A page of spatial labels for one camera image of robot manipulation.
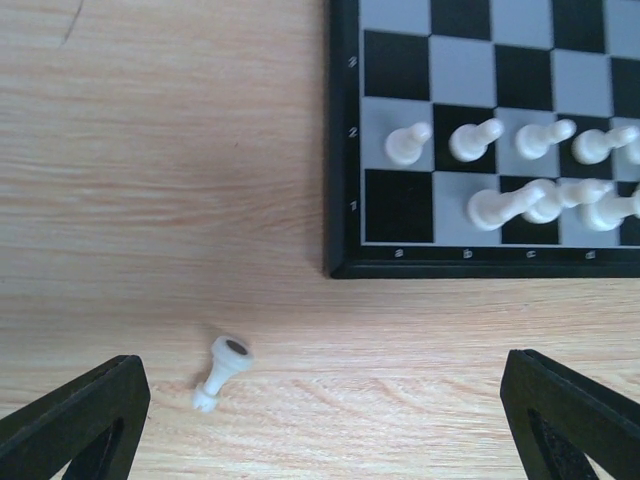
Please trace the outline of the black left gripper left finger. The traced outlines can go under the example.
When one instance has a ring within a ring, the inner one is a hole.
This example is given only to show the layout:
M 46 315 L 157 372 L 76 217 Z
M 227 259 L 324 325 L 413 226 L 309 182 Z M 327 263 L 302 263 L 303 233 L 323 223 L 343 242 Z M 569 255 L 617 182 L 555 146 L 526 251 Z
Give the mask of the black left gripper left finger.
M 141 358 L 115 356 L 1 419 L 1 477 L 126 479 L 149 404 Z

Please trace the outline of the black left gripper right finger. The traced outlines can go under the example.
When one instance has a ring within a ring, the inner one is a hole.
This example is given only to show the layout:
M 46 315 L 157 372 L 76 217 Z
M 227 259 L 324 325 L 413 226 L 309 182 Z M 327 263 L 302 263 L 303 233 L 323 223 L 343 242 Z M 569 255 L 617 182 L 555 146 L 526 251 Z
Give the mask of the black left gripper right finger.
M 500 398 L 529 479 L 639 477 L 639 404 L 532 349 L 509 352 Z

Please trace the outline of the white chess piece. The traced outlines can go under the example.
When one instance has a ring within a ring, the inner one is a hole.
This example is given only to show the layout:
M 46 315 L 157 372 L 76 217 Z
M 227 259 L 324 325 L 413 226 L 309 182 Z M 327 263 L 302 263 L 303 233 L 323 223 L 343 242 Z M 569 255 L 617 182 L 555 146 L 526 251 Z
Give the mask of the white chess piece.
M 482 231 L 497 230 L 543 199 L 548 193 L 548 185 L 549 181 L 537 179 L 511 192 L 481 190 L 467 203 L 466 212 L 469 220 Z
M 464 124 L 458 127 L 449 138 L 449 150 L 452 156 L 464 163 L 480 159 L 503 133 L 504 123 L 491 118 L 481 124 Z
M 583 165 L 595 165 L 606 160 L 615 149 L 626 147 L 639 138 L 639 128 L 624 126 L 607 132 L 589 129 L 572 143 L 574 158 Z
M 385 140 L 385 153 L 397 166 L 412 165 L 419 160 L 424 145 L 432 135 L 433 128 L 428 122 L 417 122 L 407 128 L 396 129 Z
M 537 187 L 544 195 L 522 217 L 534 224 L 546 224 L 556 220 L 569 208 L 583 204 L 593 204 L 613 190 L 610 181 L 587 178 L 579 182 L 557 184 L 548 179 L 536 179 L 528 186 Z
M 233 376 L 248 371 L 254 361 L 244 342 L 227 335 L 219 336 L 213 342 L 211 354 L 211 371 L 207 379 L 196 386 L 192 396 L 192 407 L 205 413 L 216 408 L 222 386 Z
M 553 145 L 571 138 L 577 130 L 573 120 L 562 119 L 549 125 L 527 124 L 515 136 L 515 147 L 526 160 L 536 160 L 547 154 Z

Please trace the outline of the white chess pawn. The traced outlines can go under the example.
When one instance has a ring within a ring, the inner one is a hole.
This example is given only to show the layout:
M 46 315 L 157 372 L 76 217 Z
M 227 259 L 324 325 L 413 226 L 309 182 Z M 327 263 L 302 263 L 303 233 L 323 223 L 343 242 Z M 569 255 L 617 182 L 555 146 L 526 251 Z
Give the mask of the white chess pawn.
M 629 197 L 622 197 L 608 192 L 595 203 L 586 204 L 582 208 L 584 225 L 594 231 L 612 231 L 619 228 L 629 217 L 639 217 L 639 190 Z

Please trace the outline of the black and silver chessboard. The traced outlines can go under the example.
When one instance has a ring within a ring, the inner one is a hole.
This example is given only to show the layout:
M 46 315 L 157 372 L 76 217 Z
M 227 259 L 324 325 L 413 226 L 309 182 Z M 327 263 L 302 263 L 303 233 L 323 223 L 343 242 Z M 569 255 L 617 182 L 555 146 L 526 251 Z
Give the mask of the black and silver chessboard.
M 595 165 L 573 156 L 582 132 L 639 128 L 635 1 L 329 1 L 325 269 L 351 278 L 635 278 L 639 217 L 588 229 L 579 205 L 546 224 L 522 214 L 476 228 L 469 199 L 536 179 L 595 178 L 639 190 L 639 138 Z M 504 133 L 474 162 L 449 138 L 497 118 Z M 575 134 L 536 160 L 515 147 L 527 124 L 569 119 Z M 401 167 L 387 136 L 432 125 Z

